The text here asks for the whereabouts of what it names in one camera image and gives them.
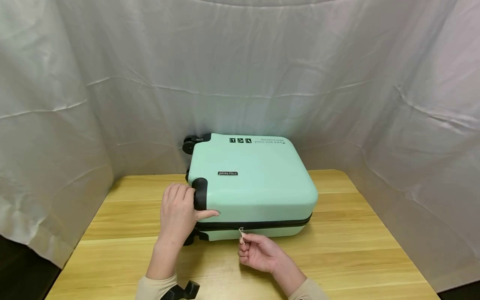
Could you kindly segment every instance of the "left hand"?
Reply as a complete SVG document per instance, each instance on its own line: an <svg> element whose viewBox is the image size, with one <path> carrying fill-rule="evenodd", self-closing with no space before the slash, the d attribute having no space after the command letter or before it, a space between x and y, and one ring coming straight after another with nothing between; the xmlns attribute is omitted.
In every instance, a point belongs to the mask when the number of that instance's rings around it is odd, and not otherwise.
<svg viewBox="0 0 480 300"><path fill-rule="evenodd" d="M194 188L178 183L172 183L163 192L159 235L163 241L181 247L198 220L219 215L216 210L195 210L193 193Z"/></svg>

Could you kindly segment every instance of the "wooden tabletop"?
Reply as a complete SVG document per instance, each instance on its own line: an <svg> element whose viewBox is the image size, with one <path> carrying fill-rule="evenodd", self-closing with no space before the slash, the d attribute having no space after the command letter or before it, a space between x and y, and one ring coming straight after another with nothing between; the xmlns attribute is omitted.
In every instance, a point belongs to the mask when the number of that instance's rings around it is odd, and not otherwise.
<svg viewBox="0 0 480 300"><path fill-rule="evenodd" d="M438 299L348 177L309 171L318 203L293 237L274 238L332 300ZM134 299L160 229L163 190L184 175L127 176L111 188L47 300ZM198 300L284 299L269 274L240 265L237 241L184 247L179 283L201 287Z"/></svg>

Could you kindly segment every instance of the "suitcase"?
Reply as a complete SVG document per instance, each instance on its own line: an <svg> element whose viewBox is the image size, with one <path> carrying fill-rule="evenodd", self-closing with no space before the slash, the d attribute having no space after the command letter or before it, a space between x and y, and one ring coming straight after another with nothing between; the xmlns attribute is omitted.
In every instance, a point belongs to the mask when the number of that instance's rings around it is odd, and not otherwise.
<svg viewBox="0 0 480 300"><path fill-rule="evenodd" d="M186 137L182 148L192 154L185 179L196 190L195 209L220 212L197 222L185 245L195 235L238 239L240 228L291 236L310 220L318 192L287 138L211 133Z"/></svg>

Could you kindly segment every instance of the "sleeve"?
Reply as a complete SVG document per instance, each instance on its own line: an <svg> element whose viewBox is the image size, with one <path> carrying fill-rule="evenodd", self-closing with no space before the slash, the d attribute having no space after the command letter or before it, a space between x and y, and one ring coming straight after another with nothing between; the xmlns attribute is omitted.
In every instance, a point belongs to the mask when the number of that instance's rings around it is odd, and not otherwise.
<svg viewBox="0 0 480 300"><path fill-rule="evenodd" d="M328 297L315 281L307 278L288 300L328 300Z"/></svg>
<svg viewBox="0 0 480 300"><path fill-rule="evenodd" d="M153 280L143 276L138 283L135 300L160 300L176 284L177 273L170 278L162 280Z"/></svg>

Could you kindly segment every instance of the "white backdrop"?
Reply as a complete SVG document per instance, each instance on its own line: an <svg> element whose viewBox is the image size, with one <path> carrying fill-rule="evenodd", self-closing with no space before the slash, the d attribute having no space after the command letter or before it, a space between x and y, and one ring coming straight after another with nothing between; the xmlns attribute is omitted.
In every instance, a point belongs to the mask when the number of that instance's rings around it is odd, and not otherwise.
<svg viewBox="0 0 480 300"><path fill-rule="evenodd" d="M62 267L115 178L185 172L185 135L279 135L345 171L437 291L478 280L479 18L467 0L0 2L0 233Z"/></svg>

